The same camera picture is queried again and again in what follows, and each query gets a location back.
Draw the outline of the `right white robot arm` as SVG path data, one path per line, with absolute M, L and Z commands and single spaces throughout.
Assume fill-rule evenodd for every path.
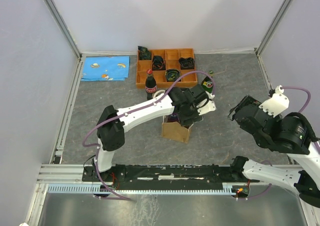
M 289 107 L 289 99 L 282 92 L 274 93 L 263 103 L 247 95 L 229 111 L 228 117 L 253 136 L 255 143 L 272 152 L 286 154 L 301 170 L 284 170 L 237 156 L 229 169 L 236 182 L 244 178 L 258 180 L 291 190 L 307 204 L 320 206 L 320 150 L 319 138 L 298 112 L 285 117 L 281 113 Z

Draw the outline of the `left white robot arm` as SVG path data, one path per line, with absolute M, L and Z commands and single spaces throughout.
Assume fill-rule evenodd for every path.
M 93 175 L 106 181 L 111 175 L 115 151 L 125 144 L 125 133 L 155 118 L 177 115 L 182 126 L 191 126 L 203 115 L 216 110 L 215 95 L 199 84 L 192 88 L 173 87 L 140 104 L 115 109 L 106 107 L 98 121 L 98 155 Z

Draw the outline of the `cola glass bottle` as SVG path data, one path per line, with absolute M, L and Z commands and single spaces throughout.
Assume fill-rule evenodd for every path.
M 147 100 L 151 100 L 153 98 L 153 94 L 157 91 L 157 82 L 154 78 L 153 71 L 148 69 L 146 71 L 147 77 L 145 80 L 145 91 L 147 95 Z

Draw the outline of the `purple soda can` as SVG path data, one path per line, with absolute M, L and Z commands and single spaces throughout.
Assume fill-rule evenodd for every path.
M 168 123 L 174 123 L 174 122 L 180 122 L 179 116 L 177 113 L 173 113 L 171 115 L 167 116 L 167 122 Z

